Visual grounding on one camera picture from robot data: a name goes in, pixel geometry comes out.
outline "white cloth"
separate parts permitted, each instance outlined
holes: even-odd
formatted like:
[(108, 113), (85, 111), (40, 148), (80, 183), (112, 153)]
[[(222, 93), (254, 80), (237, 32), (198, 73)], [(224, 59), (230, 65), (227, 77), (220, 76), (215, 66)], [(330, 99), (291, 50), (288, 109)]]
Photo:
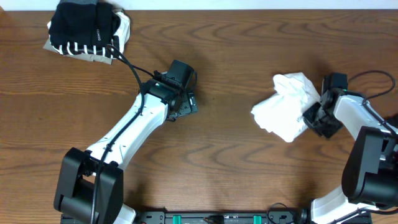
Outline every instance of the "white cloth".
[(277, 93), (254, 106), (251, 113), (260, 128), (292, 142), (307, 129), (302, 115), (320, 96), (302, 72), (274, 75), (272, 79)]

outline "wooden table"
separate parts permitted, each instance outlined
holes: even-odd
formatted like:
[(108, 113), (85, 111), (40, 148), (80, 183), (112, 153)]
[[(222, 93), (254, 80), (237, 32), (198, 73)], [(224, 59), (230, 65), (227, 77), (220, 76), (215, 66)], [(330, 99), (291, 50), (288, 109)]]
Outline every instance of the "wooden table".
[[(199, 113), (156, 129), (130, 162), (124, 197), (133, 208), (308, 205), (340, 184), (353, 139), (346, 129), (329, 141), (306, 131), (286, 143), (260, 129), (250, 110), (273, 94), (272, 76), (304, 72), (318, 89), (332, 71), (351, 77), (381, 69), (398, 78), (398, 11), (127, 13), (133, 25), (125, 55), (134, 65), (166, 71), (179, 59), (199, 74)], [(53, 197), (64, 154), (106, 134), (137, 94), (120, 62), (43, 50), (52, 15), (0, 17), (0, 223), (59, 223)], [(389, 85), (370, 75), (350, 89), (371, 95)], [(393, 91), (371, 103), (388, 116), (398, 112), (397, 101)]]

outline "white background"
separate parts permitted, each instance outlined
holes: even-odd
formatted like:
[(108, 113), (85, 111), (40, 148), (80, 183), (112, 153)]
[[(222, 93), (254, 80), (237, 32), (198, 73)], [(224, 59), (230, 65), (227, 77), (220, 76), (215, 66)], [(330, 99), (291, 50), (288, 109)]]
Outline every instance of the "white background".
[[(398, 0), (108, 0), (129, 10), (398, 9)], [(0, 0), (4, 10), (55, 10), (59, 0)]]

